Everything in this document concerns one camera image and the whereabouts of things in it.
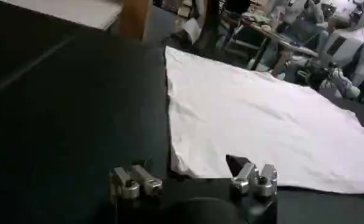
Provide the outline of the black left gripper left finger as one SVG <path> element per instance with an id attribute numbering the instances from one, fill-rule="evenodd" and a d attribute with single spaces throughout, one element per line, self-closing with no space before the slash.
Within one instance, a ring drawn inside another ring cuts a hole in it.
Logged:
<path id="1" fill-rule="evenodd" d="M 110 200 L 158 197 L 163 190 L 163 181 L 150 173 L 151 168 L 151 159 L 139 159 L 129 167 L 111 169 Z"/>

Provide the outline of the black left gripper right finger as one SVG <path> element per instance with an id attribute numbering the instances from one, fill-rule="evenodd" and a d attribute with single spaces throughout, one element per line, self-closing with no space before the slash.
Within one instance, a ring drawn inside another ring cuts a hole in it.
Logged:
<path id="1" fill-rule="evenodd" d="M 274 165 L 265 164 L 262 170 L 248 158 L 234 155 L 225 156 L 232 174 L 232 185 L 245 195 L 252 192 L 257 197 L 272 197 L 278 192 L 278 173 Z"/>

